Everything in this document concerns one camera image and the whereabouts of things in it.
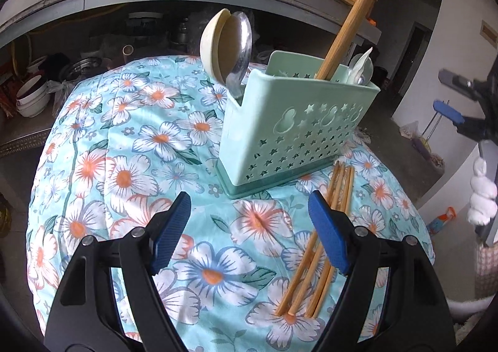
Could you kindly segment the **white gloved hand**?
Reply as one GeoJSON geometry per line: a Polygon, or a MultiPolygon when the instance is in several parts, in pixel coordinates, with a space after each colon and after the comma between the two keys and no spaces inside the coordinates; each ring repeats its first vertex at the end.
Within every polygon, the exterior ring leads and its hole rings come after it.
{"type": "Polygon", "coordinates": [[[485,159],[477,157],[473,162],[473,175],[470,180],[472,194],[469,200],[467,220],[474,226],[486,226],[497,212],[497,186],[486,176],[485,159]]]}

